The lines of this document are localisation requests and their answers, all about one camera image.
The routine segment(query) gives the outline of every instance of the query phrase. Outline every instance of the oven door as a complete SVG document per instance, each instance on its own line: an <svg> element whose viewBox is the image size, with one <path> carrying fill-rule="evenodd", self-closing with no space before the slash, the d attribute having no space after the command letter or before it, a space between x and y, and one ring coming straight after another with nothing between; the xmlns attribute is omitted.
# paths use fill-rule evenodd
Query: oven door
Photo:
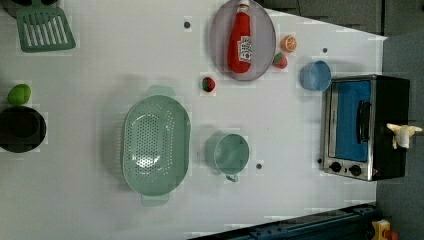
<svg viewBox="0 0 424 240"><path fill-rule="evenodd" d="M370 102L370 81L333 83L329 157L368 161Z"/></svg>

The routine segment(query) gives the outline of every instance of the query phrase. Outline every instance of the small fruit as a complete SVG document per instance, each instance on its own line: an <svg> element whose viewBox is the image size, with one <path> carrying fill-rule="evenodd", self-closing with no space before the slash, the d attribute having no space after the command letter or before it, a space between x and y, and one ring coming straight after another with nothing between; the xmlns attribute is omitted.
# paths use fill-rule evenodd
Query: small fruit
<svg viewBox="0 0 424 240"><path fill-rule="evenodd" d="M277 53L274 57L274 61L272 62L272 65L275 67L284 69L287 67L287 58L282 53Z"/></svg>
<svg viewBox="0 0 424 240"><path fill-rule="evenodd" d="M215 88L215 81L210 77L205 77L202 81L202 87L206 92L212 92Z"/></svg>
<svg viewBox="0 0 424 240"><path fill-rule="evenodd" d="M7 101L13 106L19 106L27 103L30 97L31 88L26 84L19 84L10 90Z"/></svg>
<svg viewBox="0 0 424 240"><path fill-rule="evenodd" d="M281 40L281 48L286 52L293 52L296 50L297 42L296 38L291 35L286 36Z"/></svg>

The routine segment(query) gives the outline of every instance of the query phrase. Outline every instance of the table surface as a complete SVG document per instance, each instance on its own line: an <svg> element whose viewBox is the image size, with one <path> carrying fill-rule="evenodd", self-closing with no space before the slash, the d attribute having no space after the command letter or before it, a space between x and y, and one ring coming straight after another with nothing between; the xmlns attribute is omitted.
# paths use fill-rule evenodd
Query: table surface
<svg viewBox="0 0 424 240"><path fill-rule="evenodd" d="M376 200L376 183L319 169L322 93L304 90L298 76L315 60L333 76L381 73L384 38L267 10L277 43L292 34L298 48L285 70L237 82L208 53L224 2L62 1L77 48L42 54L20 50L15 20L0 11L1 107L26 83L27 105L48 126L36 150L0 152L0 239L186 239ZM204 76L216 80L213 93L201 90ZM166 205L148 208L119 158L124 118L152 84L175 89L192 134L183 183ZM205 164L203 145L218 130L251 146L237 183Z"/></svg>

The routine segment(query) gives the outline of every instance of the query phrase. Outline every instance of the black pot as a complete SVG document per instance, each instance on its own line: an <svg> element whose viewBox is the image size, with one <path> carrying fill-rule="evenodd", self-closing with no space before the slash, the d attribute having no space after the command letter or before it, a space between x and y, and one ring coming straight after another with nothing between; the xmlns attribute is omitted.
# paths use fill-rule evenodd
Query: black pot
<svg viewBox="0 0 424 240"><path fill-rule="evenodd" d="M47 6L53 5L58 0L41 0L41 3ZM19 9L30 6L31 0L0 0L3 8L14 18L16 18L16 11Z"/></svg>
<svg viewBox="0 0 424 240"><path fill-rule="evenodd" d="M38 147L46 137L46 122L36 110L10 107L0 113L0 147L23 153Z"/></svg>

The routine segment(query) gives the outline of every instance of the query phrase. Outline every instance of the toaster oven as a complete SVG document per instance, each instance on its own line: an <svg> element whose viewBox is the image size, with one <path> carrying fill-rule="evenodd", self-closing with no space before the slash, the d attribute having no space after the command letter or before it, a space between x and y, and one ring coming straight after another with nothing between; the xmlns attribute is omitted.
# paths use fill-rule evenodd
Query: toaster oven
<svg viewBox="0 0 424 240"><path fill-rule="evenodd" d="M393 149L387 123L408 124L409 80L335 78L326 91L323 168L365 181L403 177L406 150Z"/></svg>

